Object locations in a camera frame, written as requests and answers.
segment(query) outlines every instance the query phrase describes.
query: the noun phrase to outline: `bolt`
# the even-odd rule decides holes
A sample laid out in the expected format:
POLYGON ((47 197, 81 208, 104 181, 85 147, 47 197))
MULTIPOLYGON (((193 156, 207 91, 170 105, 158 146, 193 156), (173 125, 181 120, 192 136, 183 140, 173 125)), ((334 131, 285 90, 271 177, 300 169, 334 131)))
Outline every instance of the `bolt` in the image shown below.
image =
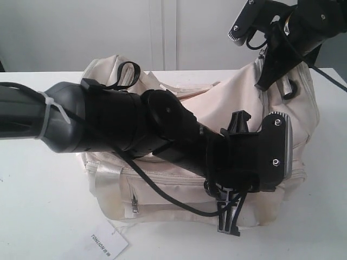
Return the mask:
POLYGON ((275 126, 280 126, 282 125, 282 121, 280 119, 275 120, 275 126))
POLYGON ((272 164, 273 164, 273 166, 278 167, 278 166, 280 166, 280 161, 278 159, 274 159, 272 161, 272 164))

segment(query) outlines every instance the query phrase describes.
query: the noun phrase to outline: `robotic arm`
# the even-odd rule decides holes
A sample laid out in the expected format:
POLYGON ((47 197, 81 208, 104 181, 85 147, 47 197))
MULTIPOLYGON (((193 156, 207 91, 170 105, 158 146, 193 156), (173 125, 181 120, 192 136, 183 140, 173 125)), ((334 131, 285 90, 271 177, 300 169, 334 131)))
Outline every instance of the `robotic arm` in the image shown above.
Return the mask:
MULTIPOLYGON (((249 0, 229 36, 238 45, 249 45, 257 30, 265 33, 265 63, 256 86, 267 90, 301 62, 292 48, 307 57, 325 39, 345 32, 346 19, 343 0, 299 0, 295 6, 249 0), (275 15, 280 19, 273 23, 275 15)), ((217 200, 219 231, 234 235, 239 235, 237 214, 232 217, 227 208, 234 194, 272 192, 290 177, 292 128, 286 114, 268 115, 262 130, 250 133, 250 115, 234 112, 229 127, 215 133, 168 90, 137 95, 126 87, 83 79, 37 93, 20 84, 0 83, 0 139, 38 138, 57 153, 106 151, 129 160, 153 153, 206 178, 205 190, 217 200)))

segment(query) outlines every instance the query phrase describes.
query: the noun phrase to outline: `screw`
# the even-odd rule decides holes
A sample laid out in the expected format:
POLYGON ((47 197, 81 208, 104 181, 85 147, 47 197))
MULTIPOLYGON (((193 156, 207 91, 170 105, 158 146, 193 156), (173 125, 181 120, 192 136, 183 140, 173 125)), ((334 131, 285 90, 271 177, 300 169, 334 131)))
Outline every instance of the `screw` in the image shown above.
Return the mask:
POLYGON ((275 126, 280 126, 282 125, 282 121, 280 119, 275 120, 275 126))
POLYGON ((280 161, 278 159, 274 159, 272 161, 273 166, 278 167, 280 165, 280 161))

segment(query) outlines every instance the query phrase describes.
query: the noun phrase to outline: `white bag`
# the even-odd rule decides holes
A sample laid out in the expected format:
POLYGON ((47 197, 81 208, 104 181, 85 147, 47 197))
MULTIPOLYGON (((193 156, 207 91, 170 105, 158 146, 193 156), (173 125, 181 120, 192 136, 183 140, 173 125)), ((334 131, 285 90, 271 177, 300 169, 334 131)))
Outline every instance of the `white bag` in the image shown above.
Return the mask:
MULTIPOLYGON (((127 59, 121 56, 94 60, 82 77, 112 85, 117 81, 117 67, 124 61, 127 59)), ((148 89, 168 89, 180 98, 200 123, 216 132, 228 127, 235 111, 245 110, 252 116, 248 121, 250 132, 260 130, 262 119, 272 111, 290 116, 293 127, 292 176, 282 182, 275 192, 249 193, 237 220, 239 227, 266 225, 276 219, 281 202, 306 179, 301 156, 319 122, 307 65, 298 65, 266 92, 254 87, 261 68, 260 58, 240 69, 230 79, 181 88, 163 84, 151 72, 146 74, 142 71, 139 81, 128 89, 137 94, 148 89), (282 95, 288 92, 289 79, 297 84, 298 94, 294 99, 285 101, 282 95)), ((127 64, 120 84, 129 84, 132 76, 132 66, 127 64)), ((217 217, 198 216, 160 197, 129 165, 111 153, 83 153, 80 157, 89 177, 90 191, 109 219, 135 223, 184 220, 217 225, 217 217)), ((215 199, 204 190, 204 178, 152 155, 135 161, 168 195, 199 210, 216 211, 215 199)))

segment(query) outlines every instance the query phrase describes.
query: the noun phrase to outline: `white table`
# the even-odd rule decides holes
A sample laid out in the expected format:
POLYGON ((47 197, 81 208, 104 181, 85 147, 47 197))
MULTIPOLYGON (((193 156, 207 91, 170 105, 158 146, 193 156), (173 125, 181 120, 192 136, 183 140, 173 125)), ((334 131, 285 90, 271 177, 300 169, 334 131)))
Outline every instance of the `white table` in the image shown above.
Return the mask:
MULTIPOLYGON (((234 73, 155 74, 176 85, 215 82, 234 73)), ((46 90, 80 76, 0 73, 0 81, 46 90)), ((309 177, 275 223, 242 231, 240 238, 199 223, 140 224, 125 234, 130 246, 117 259, 346 259, 347 94, 312 76, 321 122, 304 155, 309 177)), ((55 154, 36 140, 3 140, 0 159, 0 259, 54 259, 104 219, 75 155, 55 154)))

